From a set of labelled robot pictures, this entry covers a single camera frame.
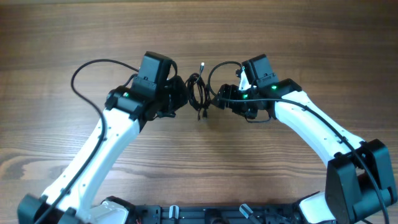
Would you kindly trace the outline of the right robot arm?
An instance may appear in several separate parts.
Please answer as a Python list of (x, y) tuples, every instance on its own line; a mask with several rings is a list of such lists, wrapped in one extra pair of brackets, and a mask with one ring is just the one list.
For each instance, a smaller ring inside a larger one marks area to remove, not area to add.
[(388, 148), (378, 139), (365, 141), (333, 121), (302, 87), (279, 80), (266, 55), (238, 64), (239, 85), (213, 92), (216, 107), (230, 108), (250, 123), (260, 110), (295, 131), (326, 166), (322, 192), (297, 202), (300, 223), (357, 223), (381, 212), (389, 223), (388, 207), (397, 202), (397, 189)]

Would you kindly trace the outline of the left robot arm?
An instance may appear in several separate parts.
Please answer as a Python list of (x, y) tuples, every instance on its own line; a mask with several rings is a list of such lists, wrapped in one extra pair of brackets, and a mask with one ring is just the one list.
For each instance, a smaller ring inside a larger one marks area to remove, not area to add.
[(19, 223), (139, 223), (133, 204), (108, 197), (93, 206), (96, 193), (123, 150), (146, 122), (175, 117), (187, 104), (187, 88), (169, 57), (146, 52), (129, 80), (111, 90), (86, 143), (40, 197), (27, 194), (17, 208)]

